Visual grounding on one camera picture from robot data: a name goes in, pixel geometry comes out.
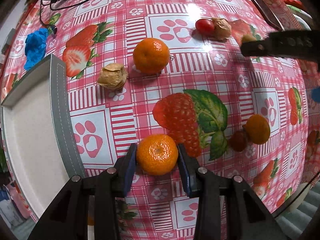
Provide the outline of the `blue gloved hand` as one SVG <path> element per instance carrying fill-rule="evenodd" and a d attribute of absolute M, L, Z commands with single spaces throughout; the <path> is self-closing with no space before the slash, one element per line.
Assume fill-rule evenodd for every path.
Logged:
<path fill-rule="evenodd" d="M 316 87 L 312 89 L 311 98 L 314 102 L 320 103 L 320 87 Z"/>

